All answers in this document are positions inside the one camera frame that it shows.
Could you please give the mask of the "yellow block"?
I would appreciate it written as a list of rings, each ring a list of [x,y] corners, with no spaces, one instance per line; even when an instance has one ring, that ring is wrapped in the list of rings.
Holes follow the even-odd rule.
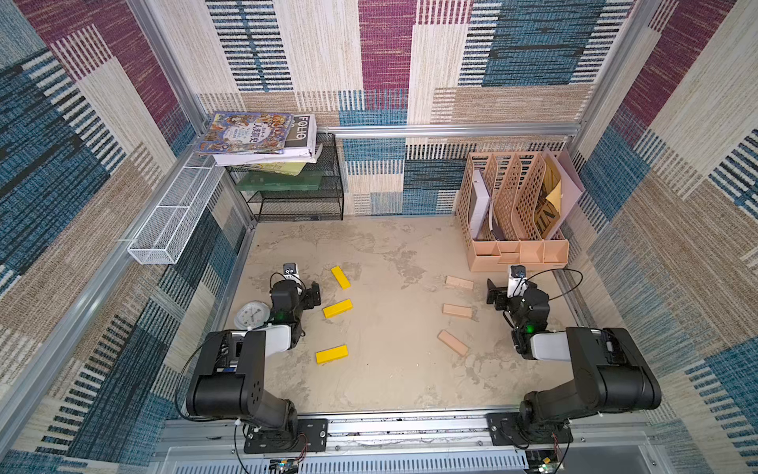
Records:
[[[325,307],[323,309],[323,313],[327,319],[331,319],[336,316],[342,315],[345,312],[348,312],[349,310],[352,310],[352,309],[353,309],[353,303],[351,302],[350,299],[346,299],[344,301]]]
[[[338,361],[339,359],[345,359],[349,356],[349,348],[345,345],[334,347],[325,351],[319,351],[316,354],[316,363],[318,365],[325,365],[332,361]]]
[[[351,282],[345,275],[345,272],[339,266],[331,268],[331,272],[338,282],[342,290],[348,290],[351,287]]]

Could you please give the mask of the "wooden block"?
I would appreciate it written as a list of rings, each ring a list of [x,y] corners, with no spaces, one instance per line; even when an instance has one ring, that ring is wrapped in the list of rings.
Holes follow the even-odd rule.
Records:
[[[445,284],[446,286],[453,286],[454,288],[462,288],[462,290],[473,290],[474,288],[474,283],[471,280],[457,278],[457,276],[447,276]]]
[[[473,314],[474,314],[473,309],[471,307],[454,305],[454,304],[449,304],[449,303],[442,305],[442,313],[448,316],[465,318],[465,319],[472,319]]]
[[[466,357],[470,351],[470,348],[465,343],[446,330],[440,331],[437,339],[460,357]]]

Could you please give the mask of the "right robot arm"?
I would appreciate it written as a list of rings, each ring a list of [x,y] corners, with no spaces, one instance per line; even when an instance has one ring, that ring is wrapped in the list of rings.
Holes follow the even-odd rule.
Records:
[[[568,446],[574,441],[573,420],[659,408],[659,382],[627,330],[550,331],[550,296],[526,278],[512,276],[507,286],[488,280],[487,303],[503,314],[514,349],[523,359],[569,363],[572,371],[569,381],[524,395],[516,412],[489,414],[495,446]]]

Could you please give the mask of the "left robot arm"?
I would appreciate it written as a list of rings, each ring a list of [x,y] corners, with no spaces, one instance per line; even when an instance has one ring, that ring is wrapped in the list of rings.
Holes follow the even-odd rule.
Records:
[[[324,448],[326,428],[301,423],[295,405],[265,389],[266,360],[294,349],[305,336],[302,316],[321,304],[320,286],[284,278],[270,286],[272,307],[264,324],[206,336],[179,413],[196,423],[232,421],[244,429],[244,452],[303,453]]]

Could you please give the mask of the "white alarm clock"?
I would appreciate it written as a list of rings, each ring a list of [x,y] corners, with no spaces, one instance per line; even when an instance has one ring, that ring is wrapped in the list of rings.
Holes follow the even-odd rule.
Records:
[[[270,320],[270,306],[254,300],[246,303],[235,315],[234,324],[239,330],[255,330],[266,326]]]

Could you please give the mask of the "pink desk file organizer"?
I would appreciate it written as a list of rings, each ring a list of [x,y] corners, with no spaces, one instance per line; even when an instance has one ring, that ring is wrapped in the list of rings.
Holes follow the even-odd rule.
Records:
[[[562,176],[562,216],[549,240],[540,236],[534,221],[546,169],[543,152],[552,156]],[[482,172],[491,194],[490,215],[477,240],[470,235],[468,220],[475,169]],[[570,257],[570,242],[560,227],[583,194],[584,185],[566,150],[471,153],[455,211],[469,270],[507,272],[512,265],[523,265],[529,272],[564,268]]]

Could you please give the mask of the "yellow black paper in organizer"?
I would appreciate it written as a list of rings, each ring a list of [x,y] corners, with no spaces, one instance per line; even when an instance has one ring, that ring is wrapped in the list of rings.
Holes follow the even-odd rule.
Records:
[[[549,240],[562,216],[562,176],[552,156],[547,152],[543,152],[542,156],[546,169],[534,221],[540,236]]]

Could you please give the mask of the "white book in organizer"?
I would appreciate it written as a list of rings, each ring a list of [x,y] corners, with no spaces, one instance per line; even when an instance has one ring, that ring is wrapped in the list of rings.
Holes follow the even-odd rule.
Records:
[[[469,199],[469,231],[473,240],[479,238],[485,221],[490,215],[491,194],[485,183],[484,176],[479,169],[472,174],[471,192]]]

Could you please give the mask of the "green folder on shelf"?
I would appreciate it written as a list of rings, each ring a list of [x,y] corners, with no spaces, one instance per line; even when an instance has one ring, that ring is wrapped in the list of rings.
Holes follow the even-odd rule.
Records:
[[[319,184],[311,178],[251,171],[235,188],[240,192],[314,191]]]

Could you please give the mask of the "black folio book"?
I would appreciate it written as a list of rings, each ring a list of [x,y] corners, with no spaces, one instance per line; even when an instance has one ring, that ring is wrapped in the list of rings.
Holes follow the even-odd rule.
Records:
[[[219,166],[241,166],[274,163],[315,163],[322,152],[317,143],[317,128],[313,115],[294,115],[293,126],[286,138],[285,148],[279,154],[234,153],[207,154]]]

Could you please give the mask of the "colourful picture book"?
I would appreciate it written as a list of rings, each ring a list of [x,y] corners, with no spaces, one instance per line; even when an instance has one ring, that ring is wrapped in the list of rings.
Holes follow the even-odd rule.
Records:
[[[206,154],[279,154],[293,123],[294,115],[288,113],[219,112],[195,150]]]

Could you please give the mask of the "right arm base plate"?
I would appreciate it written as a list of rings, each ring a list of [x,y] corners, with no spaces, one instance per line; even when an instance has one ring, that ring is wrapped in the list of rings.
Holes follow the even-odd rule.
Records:
[[[527,423],[517,412],[488,413],[485,418],[494,446],[527,450],[537,444],[571,444],[574,441],[566,423]]]

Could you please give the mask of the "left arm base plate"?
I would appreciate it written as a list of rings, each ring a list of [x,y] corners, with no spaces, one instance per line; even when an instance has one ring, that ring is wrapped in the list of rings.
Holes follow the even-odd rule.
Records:
[[[324,452],[329,436],[329,421],[325,418],[298,419],[289,422],[283,430],[246,424],[243,436],[244,454]]]

